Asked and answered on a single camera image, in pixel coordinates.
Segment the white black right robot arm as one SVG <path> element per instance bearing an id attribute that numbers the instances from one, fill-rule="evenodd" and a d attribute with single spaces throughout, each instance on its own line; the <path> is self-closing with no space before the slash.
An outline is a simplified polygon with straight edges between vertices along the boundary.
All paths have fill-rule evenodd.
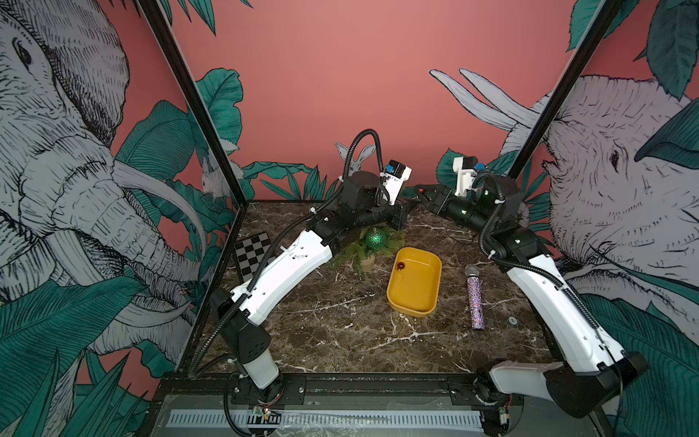
<path id="1" fill-rule="evenodd" d="M 549 400 L 582 418 L 648 371 L 644 356 L 626 351 L 595 320 L 542 241 L 520 224 L 524 195 L 515 180 L 484 172 L 462 196 L 441 184 L 418 185 L 415 193 L 429 212 L 477 234 L 482 253 L 524 293 L 562 357 L 549 364 L 493 364 L 486 373 L 489 396 Z"/>

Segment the green glitter ball ornament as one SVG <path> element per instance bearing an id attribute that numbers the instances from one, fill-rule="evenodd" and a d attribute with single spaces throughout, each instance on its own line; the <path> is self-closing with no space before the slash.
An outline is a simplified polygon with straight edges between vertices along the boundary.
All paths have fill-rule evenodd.
<path id="1" fill-rule="evenodd" d="M 384 249 L 387 242 L 387 231 L 382 228 L 371 228 L 365 235 L 365 243 L 370 251 L 380 251 L 381 249 Z"/>

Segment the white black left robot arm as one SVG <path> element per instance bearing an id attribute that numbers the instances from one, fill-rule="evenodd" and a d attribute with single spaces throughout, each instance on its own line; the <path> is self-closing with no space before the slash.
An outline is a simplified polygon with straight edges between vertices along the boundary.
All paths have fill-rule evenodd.
<path id="1" fill-rule="evenodd" d="M 264 393 L 280 386 L 280 371 L 262 327 L 275 307 L 315 269 L 330 261 L 368 226 L 400 229 L 412 209 L 400 193 L 411 169 L 391 163 L 379 175 L 359 171 L 320 207 L 292 222 L 273 240 L 253 277 L 229 292 L 213 336 L 229 344 L 243 374 Z"/>

